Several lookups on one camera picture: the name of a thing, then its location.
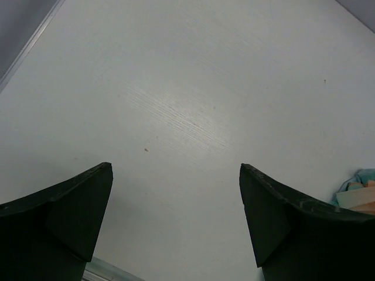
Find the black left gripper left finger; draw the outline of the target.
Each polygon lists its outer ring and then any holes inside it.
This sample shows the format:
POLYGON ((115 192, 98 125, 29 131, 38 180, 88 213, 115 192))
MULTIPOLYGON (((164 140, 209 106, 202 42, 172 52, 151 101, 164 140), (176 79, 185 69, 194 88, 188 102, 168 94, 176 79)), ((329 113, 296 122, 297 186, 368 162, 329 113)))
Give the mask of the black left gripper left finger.
POLYGON ((112 165, 103 162, 1 204, 1 280, 81 280, 112 184, 112 165))

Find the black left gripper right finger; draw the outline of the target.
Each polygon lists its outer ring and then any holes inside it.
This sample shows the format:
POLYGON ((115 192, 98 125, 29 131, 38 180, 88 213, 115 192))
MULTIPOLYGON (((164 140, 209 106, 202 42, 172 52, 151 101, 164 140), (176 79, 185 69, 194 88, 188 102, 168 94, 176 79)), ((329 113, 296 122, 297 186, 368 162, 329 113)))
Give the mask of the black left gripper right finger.
POLYGON ((265 280, 373 280, 374 217, 240 168, 241 198, 265 280))

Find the orange and teal jacket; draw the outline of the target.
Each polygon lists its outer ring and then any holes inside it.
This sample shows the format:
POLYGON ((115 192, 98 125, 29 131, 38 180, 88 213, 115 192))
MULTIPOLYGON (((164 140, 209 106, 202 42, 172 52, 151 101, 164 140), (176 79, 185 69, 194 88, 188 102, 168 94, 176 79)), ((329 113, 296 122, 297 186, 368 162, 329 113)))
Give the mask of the orange and teal jacket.
POLYGON ((374 215, 374 169, 360 169, 333 195, 332 205, 374 215))

